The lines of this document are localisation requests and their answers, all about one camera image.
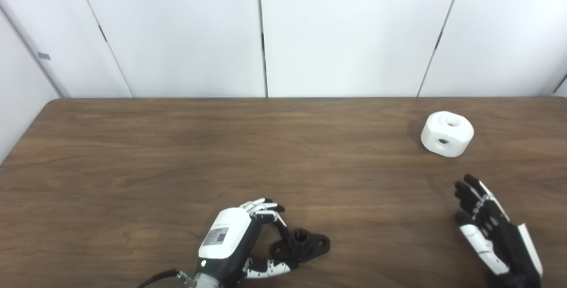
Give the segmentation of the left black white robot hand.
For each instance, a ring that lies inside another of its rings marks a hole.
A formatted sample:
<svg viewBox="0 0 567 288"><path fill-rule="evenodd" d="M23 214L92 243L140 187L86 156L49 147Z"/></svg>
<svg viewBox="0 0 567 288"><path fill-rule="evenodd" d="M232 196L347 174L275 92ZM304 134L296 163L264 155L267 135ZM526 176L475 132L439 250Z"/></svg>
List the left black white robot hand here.
<svg viewBox="0 0 567 288"><path fill-rule="evenodd" d="M179 273L184 288L235 288L246 278L262 279L296 270L299 263L278 258L255 258L251 251L263 225L276 226L282 237L289 229L280 213L285 207L269 198L222 210L198 250L194 278Z"/></svg>

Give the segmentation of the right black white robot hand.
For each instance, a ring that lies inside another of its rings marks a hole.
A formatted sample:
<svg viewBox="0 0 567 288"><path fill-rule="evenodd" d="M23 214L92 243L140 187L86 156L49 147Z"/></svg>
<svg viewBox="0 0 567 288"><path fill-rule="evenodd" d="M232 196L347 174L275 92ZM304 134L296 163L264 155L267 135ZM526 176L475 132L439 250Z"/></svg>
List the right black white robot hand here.
<svg viewBox="0 0 567 288"><path fill-rule="evenodd" d="M526 224L514 224L494 193L470 174L455 182L455 221L488 268L490 288L540 288L543 266Z"/></svg>

